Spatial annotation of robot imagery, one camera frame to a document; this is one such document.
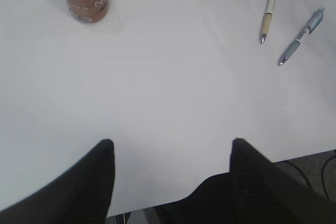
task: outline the pen tip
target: pen tip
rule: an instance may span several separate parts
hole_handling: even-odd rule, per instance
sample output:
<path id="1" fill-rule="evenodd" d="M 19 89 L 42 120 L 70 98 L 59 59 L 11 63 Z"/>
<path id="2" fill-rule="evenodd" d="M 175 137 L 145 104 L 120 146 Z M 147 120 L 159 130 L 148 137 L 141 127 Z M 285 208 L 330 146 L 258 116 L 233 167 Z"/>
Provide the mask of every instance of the pen tip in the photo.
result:
<path id="1" fill-rule="evenodd" d="M 267 36 L 267 34 L 262 34 L 261 35 L 261 37 L 260 37 L 260 43 L 264 43 L 265 42 L 265 40 L 266 40 L 266 36 Z"/>

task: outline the beige pen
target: beige pen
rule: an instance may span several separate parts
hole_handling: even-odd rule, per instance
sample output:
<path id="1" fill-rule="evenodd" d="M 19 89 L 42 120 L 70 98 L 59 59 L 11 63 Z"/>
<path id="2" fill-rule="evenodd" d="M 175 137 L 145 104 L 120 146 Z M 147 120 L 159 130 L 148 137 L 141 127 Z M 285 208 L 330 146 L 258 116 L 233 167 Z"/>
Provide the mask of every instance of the beige pen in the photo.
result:
<path id="1" fill-rule="evenodd" d="M 263 25 L 261 27 L 261 33 L 260 33 L 260 42 L 264 43 L 268 34 L 269 26 L 272 21 L 272 15 L 275 8 L 275 2 L 276 0 L 268 0 Z"/>

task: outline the bottle label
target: bottle label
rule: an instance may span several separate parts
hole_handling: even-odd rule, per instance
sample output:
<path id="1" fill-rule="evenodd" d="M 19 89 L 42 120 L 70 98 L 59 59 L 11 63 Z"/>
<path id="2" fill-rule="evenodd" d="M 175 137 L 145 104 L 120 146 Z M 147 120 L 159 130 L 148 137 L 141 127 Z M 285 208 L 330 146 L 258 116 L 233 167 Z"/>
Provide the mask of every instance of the bottle label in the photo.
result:
<path id="1" fill-rule="evenodd" d="M 91 19 L 91 18 L 84 18 L 84 17 L 81 17 L 81 16 L 75 14 L 70 8 L 69 8 L 69 11 L 70 11 L 70 13 L 73 15 L 73 17 L 74 17 L 76 20 L 80 21 L 80 22 L 83 22 L 83 23 L 91 23 L 91 22 L 92 22 L 92 19 Z"/>

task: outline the gray carpet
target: gray carpet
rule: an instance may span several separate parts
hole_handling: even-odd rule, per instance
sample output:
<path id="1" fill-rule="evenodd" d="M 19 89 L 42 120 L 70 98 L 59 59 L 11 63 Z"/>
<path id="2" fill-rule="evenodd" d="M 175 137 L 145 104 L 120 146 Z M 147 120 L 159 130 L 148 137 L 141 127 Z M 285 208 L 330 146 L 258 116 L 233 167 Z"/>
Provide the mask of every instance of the gray carpet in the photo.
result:
<path id="1" fill-rule="evenodd" d="M 325 197 L 322 182 L 321 182 L 321 169 L 325 161 L 335 155 L 334 151 L 318 153 L 310 156 L 294 158 L 290 161 L 297 165 L 307 176 L 313 190 Z M 285 163 L 278 163 L 278 167 L 283 169 L 290 176 L 307 185 L 301 174 L 292 166 Z M 324 182 L 329 194 L 330 199 L 336 200 L 336 158 L 331 160 L 325 167 Z"/>

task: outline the pen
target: pen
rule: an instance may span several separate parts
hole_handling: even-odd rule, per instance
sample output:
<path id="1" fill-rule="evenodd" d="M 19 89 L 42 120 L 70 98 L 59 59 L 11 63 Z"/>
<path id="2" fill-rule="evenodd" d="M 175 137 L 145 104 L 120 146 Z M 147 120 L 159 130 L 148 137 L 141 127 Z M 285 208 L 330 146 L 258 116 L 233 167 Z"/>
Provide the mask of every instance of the pen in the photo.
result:
<path id="1" fill-rule="evenodd" d="M 308 21 L 307 25 L 303 28 L 303 30 L 299 33 L 299 35 L 295 38 L 295 40 L 289 45 L 286 51 L 280 57 L 278 64 L 279 66 L 283 65 L 291 56 L 294 54 L 296 49 L 299 48 L 303 38 L 307 34 L 311 34 L 315 28 L 321 23 L 323 18 L 324 8 L 318 9 L 313 16 Z"/>
<path id="2" fill-rule="evenodd" d="M 268 0 L 267 8 L 264 16 L 264 21 L 262 22 L 261 33 L 260 33 L 260 42 L 263 44 L 266 40 L 269 26 L 271 24 L 272 15 L 275 8 L 276 0 Z"/>

